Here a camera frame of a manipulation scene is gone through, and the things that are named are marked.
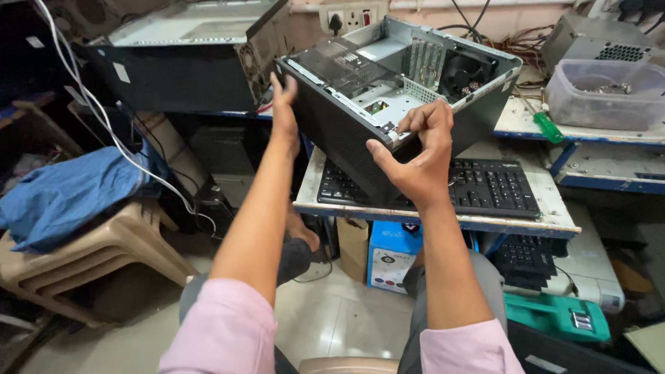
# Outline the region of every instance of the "keyboard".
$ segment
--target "keyboard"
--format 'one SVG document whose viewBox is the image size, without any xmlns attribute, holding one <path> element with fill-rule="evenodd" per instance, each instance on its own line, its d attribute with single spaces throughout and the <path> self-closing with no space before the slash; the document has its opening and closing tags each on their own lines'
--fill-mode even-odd
<svg viewBox="0 0 665 374">
<path fill-rule="evenodd" d="M 490 258 L 503 275 L 505 284 L 541 291 L 557 275 L 553 253 L 566 246 L 564 239 L 510 235 Z"/>
<path fill-rule="evenodd" d="M 517 161 L 456 158 L 448 180 L 450 202 L 457 214 L 535 219 L 540 216 L 536 199 Z M 326 160 L 317 201 L 325 204 L 377 207 L 335 164 Z M 378 208 L 416 210 L 399 196 Z"/>
</svg>

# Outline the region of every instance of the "blue box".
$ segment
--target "blue box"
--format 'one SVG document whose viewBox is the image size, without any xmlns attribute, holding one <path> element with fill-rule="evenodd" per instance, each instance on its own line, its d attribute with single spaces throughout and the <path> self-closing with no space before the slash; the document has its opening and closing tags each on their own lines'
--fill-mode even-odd
<svg viewBox="0 0 665 374">
<path fill-rule="evenodd" d="M 367 259 L 367 286 L 405 293 L 402 280 L 422 247 L 422 227 L 374 221 Z"/>
</svg>

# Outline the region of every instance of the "beige stool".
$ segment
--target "beige stool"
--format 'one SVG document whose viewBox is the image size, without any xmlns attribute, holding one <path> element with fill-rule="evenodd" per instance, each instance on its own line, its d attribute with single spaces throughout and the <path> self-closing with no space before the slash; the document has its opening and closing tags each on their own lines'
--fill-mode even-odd
<svg viewBox="0 0 665 374">
<path fill-rule="evenodd" d="M 300 374 L 396 374 L 398 360 L 377 357 L 321 357 L 300 362 Z"/>
<path fill-rule="evenodd" d="M 131 201 L 105 223 L 43 255 L 11 252 L 15 243 L 6 232 L 0 239 L 0 286 L 90 327 L 117 326 L 61 293 L 133 262 L 146 264 L 184 287 L 187 276 L 198 272 L 164 241 L 160 221 L 178 229 L 156 201 Z"/>
</svg>

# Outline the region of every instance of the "cardboard box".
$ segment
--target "cardboard box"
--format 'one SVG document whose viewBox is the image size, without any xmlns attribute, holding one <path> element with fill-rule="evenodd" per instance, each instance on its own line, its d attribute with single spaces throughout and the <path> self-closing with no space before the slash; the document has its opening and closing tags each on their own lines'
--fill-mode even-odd
<svg viewBox="0 0 665 374">
<path fill-rule="evenodd" d="M 398 222 L 374 221 L 370 239 L 367 286 L 405 293 L 402 280 L 422 247 L 422 228 L 406 231 Z"/>
<path fill-rule="evenodd" d="M 356 218 L 336 218 L 342 270 L 351 279 L 365 282 L 367 274 L 368 224 Z"/>
</svg>

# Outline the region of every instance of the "pink shirt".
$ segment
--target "pink shirt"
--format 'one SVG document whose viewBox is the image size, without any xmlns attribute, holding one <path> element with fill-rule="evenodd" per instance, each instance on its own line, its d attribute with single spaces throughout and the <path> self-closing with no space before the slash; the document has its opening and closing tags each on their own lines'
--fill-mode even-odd
<svg viewBox="0 0 665 374">
<path fill-rule="evenodd" d="M 214 279 L 203 285 L 171 347 L 162 374 L 274 373 L 277 321 L 249 285 Z M 423 373 L 524 373 L 497 319 L 420 334 Z"/>
</svg>

